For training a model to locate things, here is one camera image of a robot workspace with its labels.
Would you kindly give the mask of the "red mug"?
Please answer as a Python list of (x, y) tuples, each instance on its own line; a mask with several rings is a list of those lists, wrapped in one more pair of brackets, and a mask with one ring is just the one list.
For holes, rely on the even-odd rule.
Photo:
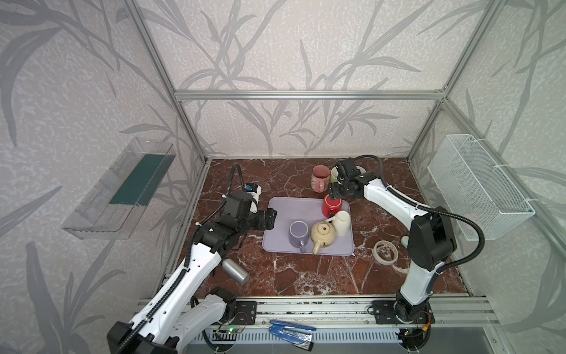
[(323, 199), (321, 212), (325, 218), (331, 218), (342, 210), (342, 205), (341, 199), (333, 199), (330, 195), (327, 195)]

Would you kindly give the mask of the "blue stapler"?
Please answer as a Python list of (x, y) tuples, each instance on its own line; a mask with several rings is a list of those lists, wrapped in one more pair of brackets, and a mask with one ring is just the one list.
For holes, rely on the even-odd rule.
[(311, 352), (314, 346), (314, 327), (271, 320), (269, 333), (278, 339), (291, 343), (294, 347)]

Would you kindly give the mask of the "pink patterned mug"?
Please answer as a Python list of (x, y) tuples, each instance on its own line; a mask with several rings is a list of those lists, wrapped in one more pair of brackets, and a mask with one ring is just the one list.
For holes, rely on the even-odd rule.
[(311, 189), (316, 193), (323, 193), (330, 183), (331, 171), (327, 166), (316, 165), (312, 169)]

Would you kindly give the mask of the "lavender plastic tray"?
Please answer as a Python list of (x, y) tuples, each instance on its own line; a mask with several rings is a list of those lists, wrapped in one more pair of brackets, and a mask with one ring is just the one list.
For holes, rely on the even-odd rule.
[[(315, 243), (310, 237), (312, 227), (326, 220), (322, 213), (323, 199), (274, 197), (268, 206), (277, 211), (274, 228), (264, 231), (262, 247), (266, 252), (301, 254), (301, 249), (290, 242), (290, 226), (293, 222), (303, 221), (309, 227), (305, 255), (313, 255)], [(329, 246), (322, 246), (318, 255), (349, 256), (354, 253), (355, 245), (352, 228), (346, 236), (337, 236)]]

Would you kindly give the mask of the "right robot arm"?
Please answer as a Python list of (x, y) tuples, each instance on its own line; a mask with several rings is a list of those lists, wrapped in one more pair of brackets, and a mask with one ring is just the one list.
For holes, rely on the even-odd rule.
[[(428, 305), (440, 275), (480, 255), (486, 243), (485, 234), (469, 218), (443, 207), (427, 206), (401, 193), (386, 181), (383, 161), (377, 156), (342, 159), (335, 168), (338, 177), (329, 186), (331, 199), (364, 198), (387, 211), (409, 231), (406, 249), (411, 263), (405, 282), (396, 293), (394, 309), (400, 321), (410, 322)], [(478, 244), (466, 257), (449, 263), (447, 260), (457, 249), (453, 220), (472, 227)]]

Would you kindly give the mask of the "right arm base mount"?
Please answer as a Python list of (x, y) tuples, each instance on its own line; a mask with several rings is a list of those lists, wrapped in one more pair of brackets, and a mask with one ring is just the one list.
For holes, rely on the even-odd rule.
[(396, 299), (372, 301), (366, 312), (374, 317), (377, 325), (424, 326), (436, 322), (429, 299), (411, 305), (398, 295)]

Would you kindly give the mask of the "clear plastic wall bin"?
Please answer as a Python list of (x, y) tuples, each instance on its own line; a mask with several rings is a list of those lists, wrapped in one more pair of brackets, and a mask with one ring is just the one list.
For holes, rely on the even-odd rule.
[(133, 138), (62, 229), (81, 240), (127, 240), (175, 158), (170, 142)]

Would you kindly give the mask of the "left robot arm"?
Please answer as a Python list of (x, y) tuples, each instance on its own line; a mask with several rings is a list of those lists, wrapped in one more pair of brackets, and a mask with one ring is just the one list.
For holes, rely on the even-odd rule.
[(277, 211), (259, 209), (260, 194), (259, 185), (247, 184), (196, 225), (184, 260), (156, 296), (132, 320), (109, 330), (111, 353), (179, 353), (211, 324), (234, 316), (236, 297), (223, 289), (186, 306), (243, 236), (274, 228)]

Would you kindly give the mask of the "green circuit board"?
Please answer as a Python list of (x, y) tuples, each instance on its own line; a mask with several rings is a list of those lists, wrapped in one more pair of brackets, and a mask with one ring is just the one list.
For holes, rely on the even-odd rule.
[(217, 329), (213, 332), (212, 338), (216, 342), (236, 342), (240, 336), (243, 334), (246, 328), (243, 326), (240, 327), (222, 327)]

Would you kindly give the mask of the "purple mug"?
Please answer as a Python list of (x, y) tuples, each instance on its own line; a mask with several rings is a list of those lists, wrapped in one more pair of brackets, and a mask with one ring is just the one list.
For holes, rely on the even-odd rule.
[(308, 240), (310, 239), (310, 229), (303, 221), (293, 221), (289, 227), (289, 243), (301, 253), (306, 252)]

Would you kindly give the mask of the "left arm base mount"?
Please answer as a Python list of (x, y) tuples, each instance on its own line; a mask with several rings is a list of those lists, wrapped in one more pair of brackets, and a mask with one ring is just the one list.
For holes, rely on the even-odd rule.
[(256, 301), (236, 301), (227, 305), (223, 325), (253, 325), (256, 321)]

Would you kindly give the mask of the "silver metal can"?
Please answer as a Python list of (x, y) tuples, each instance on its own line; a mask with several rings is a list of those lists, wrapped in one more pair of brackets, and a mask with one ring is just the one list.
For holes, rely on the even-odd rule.
[(250, 280), (250, 274), (236, 261), (226, 258), (221, 263), (222, 269), (240, 286), (244, 286)]

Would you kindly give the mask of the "light green mug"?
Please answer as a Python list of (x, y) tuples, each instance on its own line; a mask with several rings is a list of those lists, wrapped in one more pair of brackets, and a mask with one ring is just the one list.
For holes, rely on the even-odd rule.
[(330, 183), (338, 182), (338, 169), (336, 167), (331, 169)]

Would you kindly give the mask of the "white mug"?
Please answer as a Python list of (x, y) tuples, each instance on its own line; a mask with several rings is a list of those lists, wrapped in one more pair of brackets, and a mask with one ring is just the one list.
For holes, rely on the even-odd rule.
[(338, 237), (346, 237), (351, 231), (351, 216), (346, 211), (339, 211), (333, 217), (328, 218), (329, 222), (335, 228)]

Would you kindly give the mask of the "clear tape roll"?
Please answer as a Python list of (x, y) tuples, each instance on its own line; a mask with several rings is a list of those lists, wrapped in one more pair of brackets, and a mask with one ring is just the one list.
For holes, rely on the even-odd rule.
[(396, 246), (387, 240), (380, 240), (375, 243), (372, 254), (374, 259), (384, 266), (394, 265), (399, 257)]

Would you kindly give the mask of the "aluminium frame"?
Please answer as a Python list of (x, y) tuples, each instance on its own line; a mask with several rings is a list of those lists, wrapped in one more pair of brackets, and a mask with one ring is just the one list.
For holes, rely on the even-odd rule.
[(517, 353), (565, 349), (563, 1), (138, 1), (174, 112), (207, 157), (408, 159), (469, 134), (535, 215), (459, 273)]

